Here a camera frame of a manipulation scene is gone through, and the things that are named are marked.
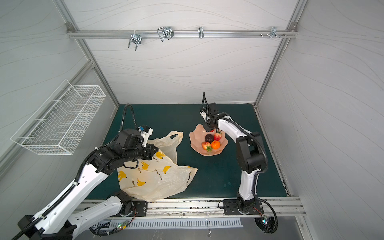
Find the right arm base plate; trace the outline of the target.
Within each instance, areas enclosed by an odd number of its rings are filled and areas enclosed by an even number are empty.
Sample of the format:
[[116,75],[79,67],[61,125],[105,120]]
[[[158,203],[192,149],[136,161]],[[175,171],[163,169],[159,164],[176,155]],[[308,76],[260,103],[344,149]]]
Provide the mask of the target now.
[[224,210],[224,214],[231,215],[264,215],[261,201],[251,199],[243,201],[242,198],[224,199],[218,203],[218,208]]

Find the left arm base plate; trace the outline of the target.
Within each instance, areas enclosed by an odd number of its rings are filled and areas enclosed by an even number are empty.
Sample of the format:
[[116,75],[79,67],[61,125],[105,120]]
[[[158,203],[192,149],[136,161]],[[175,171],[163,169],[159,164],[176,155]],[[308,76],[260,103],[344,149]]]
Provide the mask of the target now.
[[123,204],[119,217],[145,217],[147,213],[148,202],[133,200]]

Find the orange tangerine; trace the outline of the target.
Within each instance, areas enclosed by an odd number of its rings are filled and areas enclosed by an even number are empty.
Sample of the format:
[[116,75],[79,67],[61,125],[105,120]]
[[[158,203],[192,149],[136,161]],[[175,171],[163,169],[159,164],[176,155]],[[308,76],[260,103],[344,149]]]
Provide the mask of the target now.
[[221,147],[221,143],[219,141],[212,141],[211,142],[211,148],[213,150],[218,150]]

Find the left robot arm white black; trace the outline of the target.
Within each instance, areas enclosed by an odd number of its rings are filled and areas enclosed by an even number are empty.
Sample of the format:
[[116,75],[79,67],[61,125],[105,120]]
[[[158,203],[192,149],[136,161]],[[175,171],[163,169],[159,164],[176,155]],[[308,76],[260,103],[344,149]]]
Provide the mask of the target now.
[[20,232],[13,238],[18,240],[27,236],[30,240],[73,240],[108,217],[128,216],[135,212],[132,198],[124,191],[80,213],[74,211],[93,189],[126,162],[151,160],[159,150],[148,143],[152,133],[148,126],[135,125],[134,129],[120,127],[111,141],[85,157],[75,179],[53,201],[35,215],[26,215],[19,220]]

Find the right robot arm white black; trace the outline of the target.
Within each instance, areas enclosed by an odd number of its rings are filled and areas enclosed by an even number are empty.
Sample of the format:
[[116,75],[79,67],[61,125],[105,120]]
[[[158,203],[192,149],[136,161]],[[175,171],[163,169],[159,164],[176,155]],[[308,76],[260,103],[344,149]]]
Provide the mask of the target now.
[[203,127],[206,131],[224,131],[236,143],[237,162],[242,171],[237,208],[239,212],[246,214],[260,201],[257,195],[259,175],[265,173],[269,167],[262,137],[257,132],[245,130],[227,113],[219,112],[215,103],[208,103],[205,93],[200,114],[204,119]]

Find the red strawberry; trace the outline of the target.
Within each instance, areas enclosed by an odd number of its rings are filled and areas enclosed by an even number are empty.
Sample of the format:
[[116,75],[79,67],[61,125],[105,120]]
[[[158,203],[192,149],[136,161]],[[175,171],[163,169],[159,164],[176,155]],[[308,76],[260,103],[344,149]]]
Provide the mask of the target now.
[[211,143],[209,142],[203,142],[202,143],[202,148],[203,150],[205,150],[206,152],[211,152],[212,151],[212,146],[211,146]]

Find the cream banana print plastic bag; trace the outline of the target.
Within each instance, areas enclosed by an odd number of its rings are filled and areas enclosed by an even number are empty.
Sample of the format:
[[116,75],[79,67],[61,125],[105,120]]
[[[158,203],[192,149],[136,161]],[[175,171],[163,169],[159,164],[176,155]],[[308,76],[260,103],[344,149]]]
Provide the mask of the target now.
[[136,169],[118,168],[122,191],[138,200],[153,202],[184,192],[193,181],[198,169],[177,165],[177,147],[184,137],[182,132],[171,131],[167,136],[149,140],[159,151],[149,161],[139,160]]

